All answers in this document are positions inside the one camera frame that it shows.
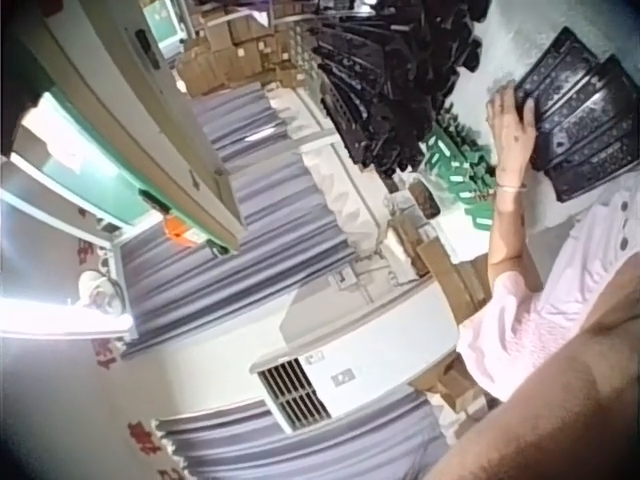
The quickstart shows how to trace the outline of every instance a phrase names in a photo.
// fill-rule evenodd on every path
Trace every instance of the black tray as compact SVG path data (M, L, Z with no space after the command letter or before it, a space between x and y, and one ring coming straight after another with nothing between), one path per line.
M537 169L564 163L572 149L617 123L638 97L636 85L620 62L609 57L541 119L533 160Z
M533 97L537 121L598 64L598 58L569 28L563 28L535 65L516 85L520 107Z
M640 103L545 173L564 203L640 164Z

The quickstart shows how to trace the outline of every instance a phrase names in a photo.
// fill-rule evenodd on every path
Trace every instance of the striped curtain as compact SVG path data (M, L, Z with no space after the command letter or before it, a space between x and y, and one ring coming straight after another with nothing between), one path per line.
M121 246L138 333L124 358L232 322L355 255L300 154L243 174L251 167L244 158L288 140L260 85L195 100L193 108L231 173L247 234L239 253L225 258L175 245L162 225Z

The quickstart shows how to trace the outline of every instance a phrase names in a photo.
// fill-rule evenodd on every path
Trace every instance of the fluorescent light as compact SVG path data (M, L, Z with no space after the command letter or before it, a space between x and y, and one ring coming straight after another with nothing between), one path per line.
M80 173L83 165L87 164L107 177L118 175L118 167L69 121L51 94L42 96L38 106L25 115L22 124L47 144L55 160L74 172Z
M113 338L125 336L132 325L130 315L111 317L75 305L0 298L0 337Z
M256 140L260 140L261 138L268 137L275 131L276 131L276 127L267 127L264 130L260 130L259 132L254 133L253 135L249 135L247 138L244 139L244 141L255 142Z

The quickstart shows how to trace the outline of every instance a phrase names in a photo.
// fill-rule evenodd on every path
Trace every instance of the air conditioner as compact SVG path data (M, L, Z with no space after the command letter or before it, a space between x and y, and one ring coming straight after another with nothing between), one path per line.
M374 312L257 359L250 372L279 424L292 433L366 407L407 384L449 355L457 339L440 286L426 280Z
M221 251L236 250L244 227L227 171L176 87L139 3L29 2L21 10L3 32L3 69L42 105L40 117L27 117L18 132L15 153L25 160L18 166L74 203L82 197L83 208L116 227L134 227L144 213L156 220L157 212L172 214ZM66 133L52 133L58 130ZM26 155L33 136L42 148ZM78 178L59 173L51 157ZM82 177L83 162L101 157L104 175ZM86 191L90 182L111 191L96 199ZM129 215L113 205L126 195L135 206Z

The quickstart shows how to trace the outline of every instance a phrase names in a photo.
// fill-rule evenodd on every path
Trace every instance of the stack of boxes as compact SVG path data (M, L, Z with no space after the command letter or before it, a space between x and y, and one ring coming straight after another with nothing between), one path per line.
M236 9L222 7L199 13L200 37L185 45L176 72L192 96L251 82L278 81L283 87L302 85L304 75L291 63L288 26L265 27L252 15L222 22ZM291 2L275 7L275 18L303 13Z

